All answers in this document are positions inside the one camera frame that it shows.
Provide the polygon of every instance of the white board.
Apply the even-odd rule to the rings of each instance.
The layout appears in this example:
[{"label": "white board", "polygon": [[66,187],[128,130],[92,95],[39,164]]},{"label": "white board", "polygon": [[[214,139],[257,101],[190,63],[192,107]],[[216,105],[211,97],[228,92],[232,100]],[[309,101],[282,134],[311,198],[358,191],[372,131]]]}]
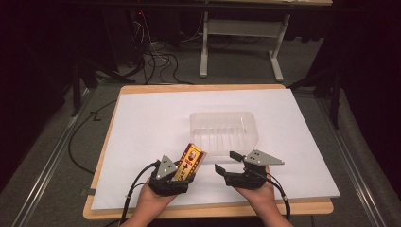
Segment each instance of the white board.
[{"label": "white board", "polygon": [[[167,155],[180,159],[190,142],[189,116],[198,112],[250,112],[258,131],[255,148],[285,162],[271,166],[289,199],[340,195],[292,92],[288,89],[120,95],[98,180],[93,210],[122,208],[138,173]],[[242,172],[243,164],[221,164]],[[138,183],[143,183],[154,168]],[[133,191],[134,207],[140,187]],[[281,200],[276,191],[276,199]],[[244,201],[215,172],[202,165],[186,194],[170,206]]]}]

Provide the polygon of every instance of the dark background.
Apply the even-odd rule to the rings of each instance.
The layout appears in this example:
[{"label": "dark background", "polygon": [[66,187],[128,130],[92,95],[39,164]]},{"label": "dark background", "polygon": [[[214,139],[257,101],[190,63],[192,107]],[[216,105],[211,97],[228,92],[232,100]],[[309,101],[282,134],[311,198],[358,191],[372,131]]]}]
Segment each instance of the dark background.
[{"label": "dark background", "polygon": [[[370,11],[342,14],[336,20],[321,13],[291,15],[285,39],[302,37],[308,42],[325,38],[309,75],[331,67],[333,61],[341,62],[341,87],[372,153],[400,197],[400,8],[395,1],[378,5],[366,2],[371,1],[334,1],[335,8],[367,5]],[[130,34],[130,22],[124,10],[70,8],[61,13],[51,1],[27,0],[2,2],[0,10],[3,189],[46,120],[63,104],[64,91],[72,81],[77,54],[74,47],[85,58],[110,70],[119,63],[135,62],[136,56],[119,45],[132,45],[125,39]],[[199,18],[188,11],[150,10],[146,15],[152,35],[175,45],[179,45],[180,30],[191,34],[199,23]]]}]

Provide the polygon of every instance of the plastic tray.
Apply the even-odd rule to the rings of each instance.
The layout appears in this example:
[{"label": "plastic tray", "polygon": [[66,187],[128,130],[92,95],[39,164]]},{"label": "plastic tray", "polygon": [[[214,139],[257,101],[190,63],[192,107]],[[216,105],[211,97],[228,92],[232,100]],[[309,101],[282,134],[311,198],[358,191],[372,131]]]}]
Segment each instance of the plastic tray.
[{"label": "plastic tray", "polygon": [[247,155],[258,141],[249,112],[192,113],[190,126],[191,142],[207,156],[228,156],[231,150]]}]

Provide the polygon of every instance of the hand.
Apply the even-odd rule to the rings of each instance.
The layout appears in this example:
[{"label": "hand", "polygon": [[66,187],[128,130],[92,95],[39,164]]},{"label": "hand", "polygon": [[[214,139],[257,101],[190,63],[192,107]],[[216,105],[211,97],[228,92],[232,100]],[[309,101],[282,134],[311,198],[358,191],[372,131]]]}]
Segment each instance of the hand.
[{"label": "hand", "polygon": [[165,208],[177,197],[168,196],[162,197],[156,195],[148,186],[144,184],[136,203],[136,208],[133,211],[131,217],[124,222],[121,226],[123,227],[146,227],[155,218],[159,217]]},{"label": "hand", "polygon": [[[266,172],[270,174],[270,169],[266,166]],[[263,220],[266,227],[273,226],[292,226],[277,208],[274,198],[274,186],[271,183],[264,183],[260,188],[248,190],[237,188],[235,190],[248,200],[254,212]]]}]

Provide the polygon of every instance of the white metal frame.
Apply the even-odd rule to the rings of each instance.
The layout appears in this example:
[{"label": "white metal frame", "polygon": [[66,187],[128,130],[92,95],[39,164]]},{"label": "white metal frame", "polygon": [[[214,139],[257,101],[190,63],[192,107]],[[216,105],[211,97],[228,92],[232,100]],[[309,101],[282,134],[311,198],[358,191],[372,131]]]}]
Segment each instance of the white metal frame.
[{"label": "white metal frame", "polygon": [[278,82],[284,80],[281,73],[277,55],[281,47],[284,35],[286,34],[289,14],[286,14],[282,22],[258,22],[258,21],[237,21],[237,20],[216,20],[209,19],[209,13],[204,12],[203,16],[203,45],[200,56],[200,77],[207,77],[208,48],[207,37],[215,35],[236,35],[276,38],[274,50],[269,51],[269,58],[275,79]]}]

